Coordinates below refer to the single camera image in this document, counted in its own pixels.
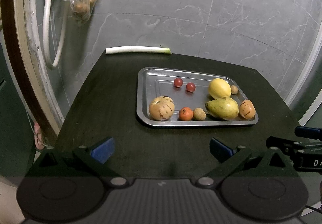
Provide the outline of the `black square side table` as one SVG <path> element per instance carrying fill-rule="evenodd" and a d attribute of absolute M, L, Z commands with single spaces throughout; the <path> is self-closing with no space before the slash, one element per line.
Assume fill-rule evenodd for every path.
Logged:
<path fill-rule="evenodd" d="M 254 126 L 147 126 L 136 114 L 137 75 L 145 67 L 227 76 L 253 102 L 259 121 Z M 264 150 L 269 136 L 295 139 L 297 125 L 292 111 L 257 70 L 178 54 L 122 53 L 101 55 L 73 101 L 54 147 L 69 152 L 113 137 L 115 153 L 106 167 L 119 175 L 198 177 L 217 166 L 209 152 L 211 138 Z"/>

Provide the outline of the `silver metal tray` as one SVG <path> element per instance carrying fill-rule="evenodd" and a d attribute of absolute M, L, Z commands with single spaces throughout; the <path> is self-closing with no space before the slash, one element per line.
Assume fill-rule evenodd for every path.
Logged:
<path fill-rule="evenodd" d="M 180 77 L 183 85 L 176 88 L 173 81 Z M 138 72 L 137 80 L 137 102 L 136 113 L 138 117 L 147 125 L 152 127 L 210 127 L 210 126 L 236 126 L 236 125 L 255 125 L 259 121 L 259 116 L 255 114 L 252 119 L 245 119 L 237 116 L 234 120 L 223 120 L 208 115 L 205 120 L 179 120 L 179 111 L 183 107 L 195 109 L 205 108 L 205 103 L 212 100 L 208 93 L 209 83 L 216 78 L 225 80 L 229 85 L 237 86 L 237 83 L 221 75 L 198 73 L 185 70 L 175 70 L 167 68 L 146 67 Z M 186 84 L 192 82 L 196 89 L 190 93 L 186 91 Z M 150 102 L 160 96 L 168 96 L 175 103 L 175 111 L 172 117 L 165 121 L 158 121 L 151 117 L 149 113 Z"/>

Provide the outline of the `red cherry tomato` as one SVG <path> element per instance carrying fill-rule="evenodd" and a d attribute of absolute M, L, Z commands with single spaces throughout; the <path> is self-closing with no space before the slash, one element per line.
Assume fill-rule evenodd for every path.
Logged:
<path fill-rule="evenodd" d="M 177 77 L 174 81 L 173 81 L 173 85 L 176 88 L 180 88 L 183 85 L 183 80 L 180 77 Z"/>
<path fill-rule="evenodd" d="M 187 92 L 192 93 L 192 92 L 194 92 L 194 91 L 195 91 L 195 89 L 196 89 L 196 86 L 195 86 L 195 84 L 194 84 L 194 83 L 189 82 L 189 83 L 187 83 L 187 84 L 186 84 L 186 91 L 187 91 Z"/>

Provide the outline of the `yellow lemon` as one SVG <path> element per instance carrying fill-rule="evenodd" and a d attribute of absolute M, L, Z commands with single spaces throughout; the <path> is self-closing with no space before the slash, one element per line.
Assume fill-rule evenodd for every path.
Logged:
<path fill-rule="evenodd" d="M 208 93 L 214 99 L 231 96 L 231 87 L 223 79 L 213 79 L 208 86 Z"/>

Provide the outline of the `small green-brown round fruit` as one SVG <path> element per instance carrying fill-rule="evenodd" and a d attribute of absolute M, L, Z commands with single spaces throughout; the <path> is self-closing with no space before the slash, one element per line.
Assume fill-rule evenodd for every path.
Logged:
<path fill-rule="evenodd" d="M 193 110 L 193 118 L 195 120 L 203 121 L 206 119 L 206 112 L 201 107 L 197 107 Z"/>

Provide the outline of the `small brown round fruit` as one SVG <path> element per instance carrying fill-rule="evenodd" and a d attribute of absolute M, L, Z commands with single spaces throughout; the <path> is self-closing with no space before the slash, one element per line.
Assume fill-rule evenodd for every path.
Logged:
<path fill-rule="evenodd" d="M 231 88 L 231 94 L 238 94 L 239 89 L 237 86 L 231 85 L 230 88 Z"/>

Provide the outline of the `small striped orange melon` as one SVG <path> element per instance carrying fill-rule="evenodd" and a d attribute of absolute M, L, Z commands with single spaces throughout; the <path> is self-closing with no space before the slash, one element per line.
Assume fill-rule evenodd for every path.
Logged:
<path fill-rule="evenodd" d="M 239 106 L 239 114 L 245 119 L 252 119 L 255 114 L 255 107 L 250 100 L 244 100 Z"/>

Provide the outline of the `white green leek stalk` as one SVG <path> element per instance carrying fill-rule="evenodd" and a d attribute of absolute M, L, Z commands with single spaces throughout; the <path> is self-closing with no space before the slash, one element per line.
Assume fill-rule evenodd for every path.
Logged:
<path fill-rule="evenodd" d="M 106 55 L 112 55 L 117 53 L 164 53 L 171 54 L 169 48 L 163 47 L 154 47 L 154 46 L 117 46 L 117 47 L 108 47 L 105 49 Z"/>

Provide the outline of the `small orange tangerine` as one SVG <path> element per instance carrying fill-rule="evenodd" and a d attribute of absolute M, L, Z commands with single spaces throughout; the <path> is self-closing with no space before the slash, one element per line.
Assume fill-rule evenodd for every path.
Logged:
<path fill-rule="evenodd" d="M 179 111 L 179 120 L 190 121 L 194 116 L 193 110 L 189 107 L 183 107 Z"/>

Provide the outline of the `tan striped round melon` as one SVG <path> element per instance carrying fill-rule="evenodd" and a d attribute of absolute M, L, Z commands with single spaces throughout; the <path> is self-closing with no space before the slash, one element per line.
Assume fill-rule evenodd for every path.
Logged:
<path fill-rule="evenodd" d="M 174 111 L 174 101 L 168 96 L 157 97 L 153 99 L 149 104 L 149 113 L 151 117 L 158 121 L 170 119 Z"/>

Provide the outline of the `green yellow mango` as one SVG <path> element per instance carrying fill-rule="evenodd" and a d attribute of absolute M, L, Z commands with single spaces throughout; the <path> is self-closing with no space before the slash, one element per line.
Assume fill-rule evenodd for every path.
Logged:
<path fill-rule="evenodd" d="M 214 99 L 205 104 L 206 110 L 213 117 L 234 120 L 239 114 L 238 103 L 230 97 Z"/>

